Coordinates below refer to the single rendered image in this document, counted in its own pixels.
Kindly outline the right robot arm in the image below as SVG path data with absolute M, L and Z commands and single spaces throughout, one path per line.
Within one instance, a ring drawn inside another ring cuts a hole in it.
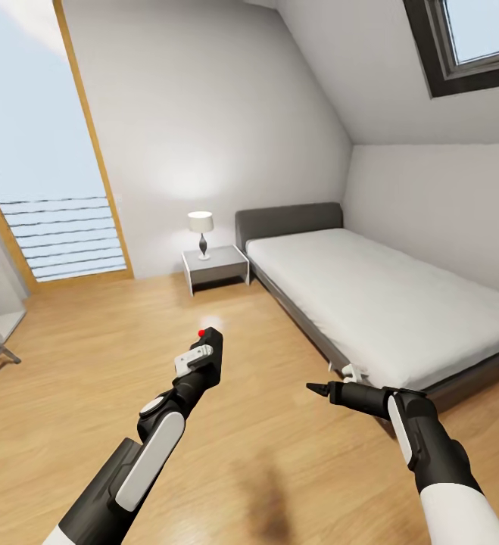
M 365 366 L 342 369 L 344 382 L 306 384 L 333 405 L 392 422 L 425 513 L 432 545 L 499 545 L 499 518 L 471 473 L 463 445 L 451 440 L 427 393 L 363 385 Z

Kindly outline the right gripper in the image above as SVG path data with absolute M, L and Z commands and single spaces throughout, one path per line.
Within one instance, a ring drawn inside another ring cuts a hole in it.
M 329 402 L 333 405 L 343 405 L 352 410 L 372 415 L 372 413 L 367 410 L 366 406 L 366 394 L 372 387 L 370 385 L 353 382 L 344 383 L 340 381 L 328 381 L 327 385 L 306 384 L 306 387 L 321 396 L 328 397 L 329 395 Z

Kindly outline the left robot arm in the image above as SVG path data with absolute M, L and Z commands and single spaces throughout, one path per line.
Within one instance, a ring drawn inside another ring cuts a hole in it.
M 214 352 L 210 345 L 177 357 L 173 389 L 139 413 L 143 445 L 125 438 L 64 515 L 43 545 L 121 545 L 164 464 L 186 429 L 186 420 L 204 392 L 220 383 L 209 362 L 192 364 Z

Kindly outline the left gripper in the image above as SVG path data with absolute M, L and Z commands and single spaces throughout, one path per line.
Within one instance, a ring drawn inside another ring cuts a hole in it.
M 209 362 L 186 376 L 181 378 L 177 376 L 172 383 L 174 388 L 177 385 L 190 386 L 196 393 L 196 403 L 198 403 L 207 389 L 217 386 L 220 383 L 220 376 L 217 373 L 214 362 Z

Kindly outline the digital camera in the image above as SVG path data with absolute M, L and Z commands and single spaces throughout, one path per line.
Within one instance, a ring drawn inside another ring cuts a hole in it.
M 207 358 L 203 358 L 192 365 L 197 369 L 200 366 L 203 366 L 209 362 L 214 362 L 214 366 L 217 370 L 219 376 L 221 376 L 221 366 L 222 366 L 222 357 L 223 357 L 223 335 L 217 331 L 212 326 L 209 326 L 207 329 L 202 329 L 198 332 L 200 340 L 197 343 L 191 344 L 189 350 L 193 350 L 197 347 L 210 345 L 214 352 L 209 355 Z

